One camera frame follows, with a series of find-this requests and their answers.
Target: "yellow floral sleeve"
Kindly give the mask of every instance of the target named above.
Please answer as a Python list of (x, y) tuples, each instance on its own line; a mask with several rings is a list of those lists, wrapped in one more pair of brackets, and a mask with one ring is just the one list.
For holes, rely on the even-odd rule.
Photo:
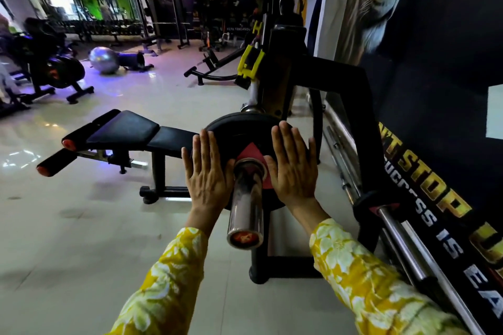
[(400, 280), (333, 219), (316, 227), (309, 241), (315, 267), (356, 316), (364, 334), (467, 334), (451, 314)]
[(208, 238), (201, 230), (181, 229), (127, 300), (109, 334), (186, 334), (207, 250)]

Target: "exercise ball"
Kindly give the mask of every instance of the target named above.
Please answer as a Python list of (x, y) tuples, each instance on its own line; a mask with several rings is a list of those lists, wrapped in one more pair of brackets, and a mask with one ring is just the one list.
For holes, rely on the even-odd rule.
[(89, 53), (89, 61), (101, 74), (112, 74), (119, 69), (119, 56), (113, 49), (104, 46), (94, 48)]

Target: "person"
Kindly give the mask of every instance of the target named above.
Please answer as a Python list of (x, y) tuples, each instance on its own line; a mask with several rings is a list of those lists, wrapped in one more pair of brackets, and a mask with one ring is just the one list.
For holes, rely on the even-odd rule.
[(294, 7), (295, 0), (280, 0), (280, 16), (274, 24), (304, 27), (304, 19), (298, 13), (293, 12)]
[[(316, 146), (286, 122), (272, 128), (277, 162), (266, 157), (272, 184), (308, 234), (318, 271), (354, 313), (360, 333), (468, 334), (455, 316), (400, 280), (399, 274), (352, 239), (314, 197)], [(233, 188), (234, 160), (225, 169), (212, 132), (193, 139), (193, 156), (182, 149), (192, 209), (185, 227), (150, 269), (122, 308), (110, 334), (186, 334), (211, 235)]]

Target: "person's right hand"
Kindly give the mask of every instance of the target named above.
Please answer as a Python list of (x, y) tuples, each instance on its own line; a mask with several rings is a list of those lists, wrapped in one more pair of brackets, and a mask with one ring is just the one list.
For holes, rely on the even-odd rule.
[(278, 162), (269, 155), (264, 158), (278, 198), (291, 210), (310, 205), (318, 178), (314, 138), (309, 139), (309, 154), (306, 154), (306, 145), (296, 127), (290, 129), (286, 121), (281, 121), (271, 132)]

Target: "tile floor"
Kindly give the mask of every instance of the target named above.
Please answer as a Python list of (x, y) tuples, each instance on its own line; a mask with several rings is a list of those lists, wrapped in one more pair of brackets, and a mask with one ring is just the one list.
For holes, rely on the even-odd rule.
[[(85, 63), (85, 83), (96, 93), (68, 105), (39, 100), (27, 112), (0, 121), (0, 333), (99, 334), (109, 330), (123, 303), (184, 224), (189, 203), (143, 205), (149, 171), (77, 159), (53, 178), (35, 165), (60, 149), (60, 139), (112, 108), (129, 109), (162, 125), (198, 131), (247, 101), (232, 82), (197, 86), (183, 72), (202, 59), (196, 46), (176, 47), (148, 73), (102, 77)], [(228, 65), (220, 74), (230, 74)], [(307, 138), (311, 117), (305, 98), (295, 100), (292, 125)], [(149, 153), (135, 153), (149, 161)], [(323, 144), (316, 195), (328, 213), (354, 235), (357, 224)], [(167, 161), (167, 183), (184, 185), (181, 160)], [(210, 239), (205, 279), (190, 334), (352, 334), (351, 312), (323, 280), (272, 279), (257, 286), (248, 277), (250, 255), (225, 241), (228, 211)], [(308, 253), (308, 237), (283, 208), (273, 214), (276, 254)]]

